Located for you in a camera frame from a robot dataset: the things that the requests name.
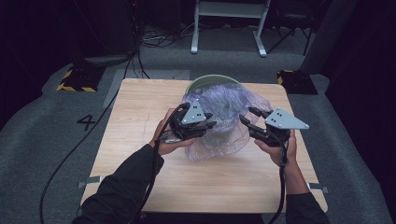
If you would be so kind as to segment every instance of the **black cable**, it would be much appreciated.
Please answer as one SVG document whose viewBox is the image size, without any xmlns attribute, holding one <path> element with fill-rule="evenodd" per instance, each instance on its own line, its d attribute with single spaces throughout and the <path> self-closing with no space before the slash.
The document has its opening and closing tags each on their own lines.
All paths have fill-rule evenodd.
<svg viewBox="0 0 396 224">
<path fill-rule="evenodd" d="M 79 212 L 79 209 L 81 208 L 81 204 L 78 206 L 78 208 L 77 208 L 77 211 L 76 211 L 76 217 L 78 217 L 78 212 Z"/>
<path fill-rule="evenodd" d="M 129 63 L 131 62 L 132 58 L 128 61 L 128 63 L 125 66 L 125 72 L 124 72 L 124 77 L 126 77 L 126 72 L 128 70 Z M 110 108 L 111 104 L 113 101 L 116 99 L 117 95 L 119 94 L 119 90 L 117 90 L 116 94 L 114 94 L 113 98 L 111 99 L 110 103 L 108 103 L 107 107 L 105 110 L 102 112 L 101 116 L 99 119 L 93 124 L 92 128 L 82 137 L 82 139 L 67 153 L 67 155 L 64 157 L 64 159 L 59 163 L 59 165 L 56 167 L 56 169 L 53 171 L 52 175 L 50 176 L 46 186 L 44 187 L 42 193 L 41 193 L 41 198 L 40 198 L 40 205 L 39 205 L 39 215 L 40 215 L 40 223 L 44 224 L 44 215 L 43 215 L 43 206 L 44 206 L 44 198 L 46 196 L 47 189 L 50 185 L 50 182 L 52 181 L 53 177 L 58 173 L 58 171 L 61 169 L 61 167 L 64 165 L 64 162 L 73 154 L 74 151 L 84 142 L 84 140 L 91 134 L 91 132 L 95 129 L 95 127 L 99 124 L 99 122 L 102 120 L 103 116 L 107 112 L 107 110 Z"/>
<path fill-rule="evenodd" d="M 134 75 L 136 76 L 136 78 L 139 78 L 139 76 L 137 75 L 135 70 L 134 70 Z"/>
<path fill-rule="evenodd" d="M 145 71 L 145 68 L 143 67 L 142 60 L 140 59 L 140 50 L 137 51 L 137 59 L 139 60 L 140 69 L 142 70 L 142 77 L 144 74 L 148 79 L 150 79 L 149 75 Z"/>
<path fill-rule="evenodd" d="M 151 173 L 151 180 L 150 183 L 148 185 L 148 189 L 146 190 L 146 194 L 145 197 L 142 201 L 142 203 L 140 204 L 139 209 L 136 211 L 136 214 L 134 216 L 134 219 L 132 221 L 132 223 L 136 223 L 136 221 L 140 218 L 140 212 L 142 211 L 143 207 L 145 206 L 149 195 L 152 191 L 152 188 L 154 187 L 154 183 L 155 183 L 155 178 L 157 176 L 158 173 L 158 149 L 160 147 L 160 138 L 161 136 L 165 133 L 165 129 L 168 126 L 171 118 L 176 114 L 176 112 L 183 107 L 183 105 L 179 105 L 178 107 L 176 107 L 176 109 L 172 112 L 172 114 L 169 116 L 168 120 L 165 122 L 165 124 L 163 125 L 163 128 L 161 129 L 157 140 L 155 140 L 155 146 L 154 146 L 154 152 L 153 152 L 153 163 L 152 163 L 152 173 Z"/>
<path fill-rule="evenodd" d="M 177 40 L 179 40 L 181 38 L 177 38 L 174 35 L 164 35 L 164 36 L 154 36 L 154 37 L 151 37 L 151 39 L 158 39 L 158 43 L 150 44 L 150 43 L 144 42 L 143 46 L 147 47 L 147 48 L 165 48 L 165 47 L 168 47 L 169 45 L 174 44 Z M 162 43 L 164 43 L 165 41 L 170 41 L 170 42 L 165 45 L 162 45 Z"/>
<path fill-rule="evenodd" d="M 285 202 L 285 166 L 289 163 L 288 161 L 288 147 L 289 147 L 289 140 L 287 142 L 287 145 L 285 144 L 273 133 L 269 133 L 272 137 L 275 138 L 275 140 L 282 146 L 282 158 L 281 158 L 281 164 L 279 166 L 279 179 L 280 179 L 280 201 L 279 201 L 279 207 L 277 208 L 276 213 L 274 216 L 271 218 L 268 224 L 273 224 L 276 219 L 280 216 L 280 213 L 282 212 L 283 209 L 283 204 Z"/>
<path fill-rule="evenodd" d="M 175 77 L 180 76 L 183 72 L 184 72 L 184 70 L 181 70 L 181 72 L 179 72 L 177 75 L 172 76 L 172 79 L 175 79 Z"/>
</svg>

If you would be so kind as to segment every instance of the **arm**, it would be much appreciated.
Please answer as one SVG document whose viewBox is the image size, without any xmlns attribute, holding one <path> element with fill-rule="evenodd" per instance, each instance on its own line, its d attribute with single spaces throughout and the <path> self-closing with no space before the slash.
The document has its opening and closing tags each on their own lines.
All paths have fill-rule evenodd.
<svg viewBox="0 0 396 224">
<path fill-rule="evenodd" d="M 170 109 L 160 121 L 152 140 L 126 159 L 113 175 L 107 176 L 97 192 L 85 200 L 81 206 L 81 216 L 76 217 L 73 223 L 128 223 L 134 218 L 151 180 L 155 140 L 172 111 Z M 187 147 L 193 141 L 160 143 L 155 155 L 158 172 L 163 167 L 161 155 L 171 153 L 178 147 Z"/>
<path fill-rule="evenodd" d="M 279 166 L 280 147 L 268 147 L 263 141 L 255 140 L 259 148 L 268 153 L 271 160 Z M 330 223 L 326 214 L 321 210 L 315 197 L 306 185 L 303 174 L 298 166 L 297 144 L 294 130 L 290 133 L 288 159 L 289 164 L 285 167 L 286 192 L 286 222 L 287 223 Z"/>
</svg>

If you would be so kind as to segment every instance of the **green bowl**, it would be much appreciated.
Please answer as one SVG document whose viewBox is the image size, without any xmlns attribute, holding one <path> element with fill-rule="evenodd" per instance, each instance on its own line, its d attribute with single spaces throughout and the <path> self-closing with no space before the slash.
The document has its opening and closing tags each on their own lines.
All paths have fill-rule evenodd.
<svg viewBox="0 0 396 224">
<path fill-rule="evenodd" d="M 186 89 L 186 94 L 190 93 L 199 88 L 203 88 L 205 86 L 216 85 L 221 83 L 237 83 L 240 84 L 237 80 L 226 77 L 222 75 L 206 75 L 203 77 L 196 78 Z"/>
</svg>

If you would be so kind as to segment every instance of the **clear plastic bag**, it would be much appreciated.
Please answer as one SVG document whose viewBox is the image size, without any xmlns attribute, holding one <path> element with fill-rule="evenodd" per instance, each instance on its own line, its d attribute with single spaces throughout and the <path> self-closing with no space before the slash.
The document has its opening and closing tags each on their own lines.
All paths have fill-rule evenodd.
<svg viewBox="0 0 396 224">
<path fill-rule="evenodd" d="M 241 84 L 224 83 L 205 86 L 185 94 L 183 103 L 192 104 L 198 99 L 205 113 L 212 113 L 209 121 L 216 121 L 213 129 L 197 142 L 185 148 L 190 161 L 204 161 L 212 157 L 235 153 L 244 147 L 249 140 L 248 128 L 239 120 L 239 114 L 246 116 L 252 124 L 258 117 L 248 113 L 248 107 L 261 110 L 273 110 L 268 100 L 249 91 Z"/>
</svg>

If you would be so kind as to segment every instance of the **wooden table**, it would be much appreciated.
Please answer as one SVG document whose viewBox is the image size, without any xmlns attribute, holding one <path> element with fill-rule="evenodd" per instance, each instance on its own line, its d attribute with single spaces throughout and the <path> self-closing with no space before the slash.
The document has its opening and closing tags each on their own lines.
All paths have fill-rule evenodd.
<svg viewBox="0 0 396 224">
<path fill-rule="evenodd" d="M 131 79 L 122 81 L 91 176 L 106 176 L 132 153 L 148 143 L 168 108 L 181 103 L 190 81 Z M 285 90 L 275 84 L 243 83 L 249 90 L 290 113 Z M 263 119 L 258 123 L 264 127 Z M 318 183 L 300 132 L 297 160 L 310 183 Z M 163 156 L 165 164 L 144 207 L 151 212 L 274 213 L 279 204 L 278 168 L 250 139 L 239 152 L 202 162 L 191 162 L 184 148 Z M 82 197 L 97 191 L 89 184 Z M 321 208 L 327 211 L 321 190 L 313 190 Z"/>
</svg>

